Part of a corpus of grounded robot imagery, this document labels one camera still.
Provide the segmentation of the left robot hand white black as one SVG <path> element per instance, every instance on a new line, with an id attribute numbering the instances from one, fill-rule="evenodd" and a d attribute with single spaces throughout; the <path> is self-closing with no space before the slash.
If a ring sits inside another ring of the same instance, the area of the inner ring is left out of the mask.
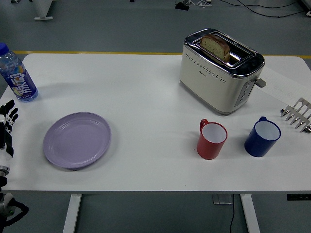
<path id="1" fill-rule="evenodd" d="M 8 166 L 8 161 L 14 155 L 12 146 L 12 129 L 18 118 L 18 108 L 15 101 L 10 100 L 0 107 L 0 165 Z"/>

